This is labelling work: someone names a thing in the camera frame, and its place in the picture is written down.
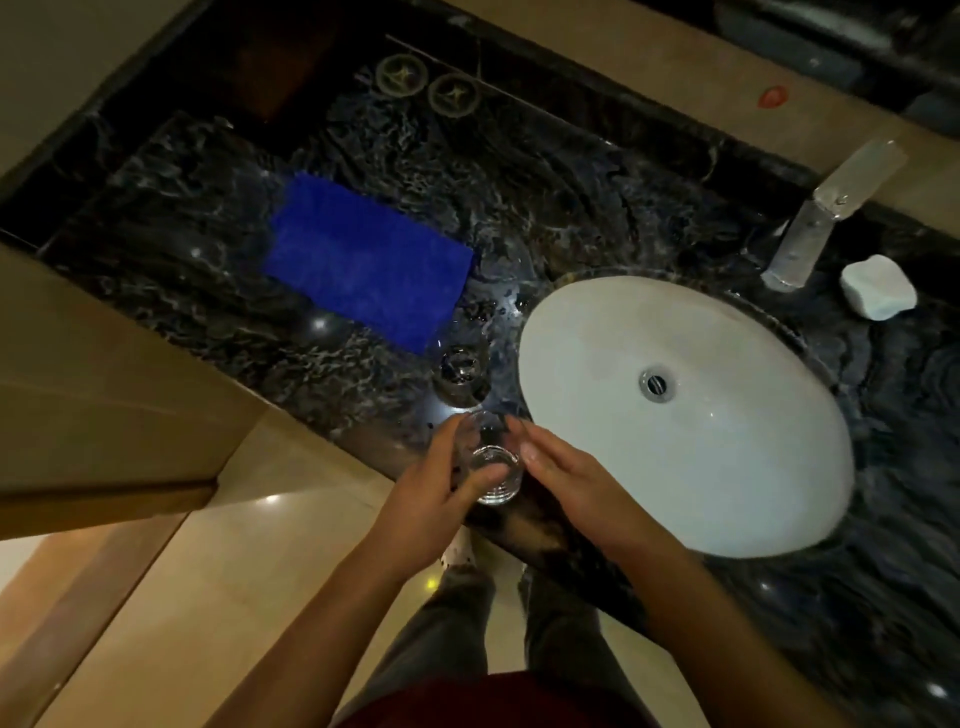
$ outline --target gray pants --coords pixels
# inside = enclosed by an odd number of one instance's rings
[[[527,616],[528,670],[613,691],[649,715],[604,640],[593,607],[532,570],[524,574],[519,590]],[[400,630],[367,685],[331,725],[378,698],[426,680],[484,677],[484,632],[494,591],[493,580],[476,567],[447,569],[440,588]]]

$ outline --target person's right hand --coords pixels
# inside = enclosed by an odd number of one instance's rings
[[[684,546],[627,493],[597,459],[550,430],[524,421],[523,463],[560,502],[576,528],[617,561],[637,549],[648,555],[685,553]]]

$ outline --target glass tumbler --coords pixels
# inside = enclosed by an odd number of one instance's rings
[[[450,321],[434,336],[426,355],[434,389],[447,404],[469,409],[490,392],[490,345],[478,324],[462,318]]]
[[[526,439],[526,429],[518,418],[489,410],[471,412],[457,425],[454,452],[461,482],[488,465],[502,464],[510,468],[503,481],[477,502],[500,505],[519,492],[524,472],[520,444]]]

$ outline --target white oval sink basin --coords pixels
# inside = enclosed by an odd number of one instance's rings
[[[570,283],[531,314],[519,374],[534,422],[593,453],[689,548],[793,551],[847,509],[851,443],[833,397],[709,296],[637,277]]]

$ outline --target person's left hand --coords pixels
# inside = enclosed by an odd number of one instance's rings
[[[441,557],[470,506],[509,471],[488,465],[450,492],[453,437],[462,419],[454,415],[437,429],[430,450],[400,476],[364,539],[404,581]]]

